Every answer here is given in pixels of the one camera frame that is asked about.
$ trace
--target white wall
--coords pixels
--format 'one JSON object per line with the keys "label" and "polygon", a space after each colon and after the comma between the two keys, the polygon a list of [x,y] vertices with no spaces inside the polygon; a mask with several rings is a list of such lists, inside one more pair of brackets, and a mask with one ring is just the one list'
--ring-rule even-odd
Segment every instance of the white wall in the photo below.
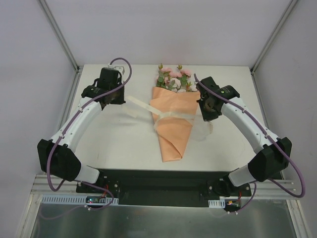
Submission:
{"label": "white wall", "polygon": [[[301,203],[313,237],[317,237],[316,12],[316,0],[299,2],[255,75],[269,127],[290,138],[291,158],[305,176],[307,195]],[[297,179],[292,169],[286,176]]]}
{"label": "white wall", "polygon": [[15,237],[74,77],[35,0],[0,1],[0,237]]}
{"label": "white wall", "polygon": [[252,66],[290,0],[47,0],[80,65]]}

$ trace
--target bouquet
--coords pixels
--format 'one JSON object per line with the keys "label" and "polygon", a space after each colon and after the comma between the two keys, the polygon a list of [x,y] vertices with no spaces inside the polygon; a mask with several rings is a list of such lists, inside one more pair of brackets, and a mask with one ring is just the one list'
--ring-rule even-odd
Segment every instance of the bouquet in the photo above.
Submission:
{"label": "bouquet", "polygon": [[158,67],[150,105],[165,115],[153,114],[163,162],[180,160],[185,153],[200,98],[191,74],[182,65],[176,72],[162,64]]}

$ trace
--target peach wrapping paper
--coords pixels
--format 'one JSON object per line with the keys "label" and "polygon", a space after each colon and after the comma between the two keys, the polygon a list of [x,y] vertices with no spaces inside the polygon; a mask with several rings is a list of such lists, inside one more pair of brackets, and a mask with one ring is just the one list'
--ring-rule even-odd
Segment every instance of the peach wrapping paper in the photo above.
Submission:
{"label": "peach wrapping paper", "polygon": [[[195,115],[200,98],[199,92],[174,93],[154,87],[150,105],[161,112],[178,112]],[[154,122],[158,115],[152,114]],[[183,158],[186,145],[192,130],[192,124],[181,118],[162,118],[157,125],[157,133],[163,162]]]}

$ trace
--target robotic arm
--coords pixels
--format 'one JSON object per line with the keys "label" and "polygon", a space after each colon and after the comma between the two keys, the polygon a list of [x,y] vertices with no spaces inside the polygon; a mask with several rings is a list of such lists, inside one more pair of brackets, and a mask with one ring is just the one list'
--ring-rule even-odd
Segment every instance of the robotic arm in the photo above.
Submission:
{"label": "robotic arm", "polygon": [[277,150],[267,136],[271,136],[274,142],[289,156],[292,143],[287,137],[280,139],[264,125],[257,122],[264,128],[266,134],[263,134],[257,124],[245,113],[249,110],[240,98],[239,93],[232,86],[220,88],[212,77],[201,80],[201,83],[217,95],[242,108],[242,110],[239,110],[235,105],[221,100],[208,92],[201,84],[198,84],[198,90],[201,93],[198,103],[204,120],[210,121],[222,114],[225,115],[243,133],[256,153],[256,156],[247,165],[217,180],[212,186],[215,193],[221,196],[230,196],[230,193],[238,191],[243,184],[265,181],[288,166],[288,160]]}
{"label": "robotic arm", "polygon": [[106,96],[101,96],[122,84],[123,73],[124,70],[121,73],[112,65],[109,65],[109,68],[103,68],[100,77],[95,80],[94,84],[84,89],[77,110],[63,127],[50,140],[42,139],[39,142],[38,153],[42,171],[47,172],[50,152],[57,143],[52,155],[50,173],[67,181],[79,180],[96,183],[100,172],[81,163],[74,153],[81,136],[106,105],[125,103],[124,87]]}

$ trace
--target table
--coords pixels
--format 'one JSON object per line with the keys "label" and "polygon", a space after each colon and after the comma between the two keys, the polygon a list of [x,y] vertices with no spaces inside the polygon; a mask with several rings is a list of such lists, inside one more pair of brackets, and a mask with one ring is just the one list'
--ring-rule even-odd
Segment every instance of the table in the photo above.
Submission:
{"label": "table", "polygon": [[[83,68],[73,112],[84,88],[98,78],[101,64],[86,64]],[[166,65],[176,69],[176,65]],[[256,91],[248,67],[184,65],[199,79],[212,76],[220,86],[232,85],[240,93],[248,108],[263,122]],[[132,65],[132,77],[125,87],[131,95],[149,103],[152,87],[158,75],[157,65]],[[212,121],[213,132],[203,141],[191,135],[185,155],[180,161],[162,162],[159,141],[153,129],[150,112],[127,101],[125,107],[138,113],[137,118],[126,114],[119,105],[108,105],[90,124],[81,138],[76,156],[89,166],[100,169],[140,169],[173,171],[231,171],[247,164],[254,152],[243,134],[225,116]]]}

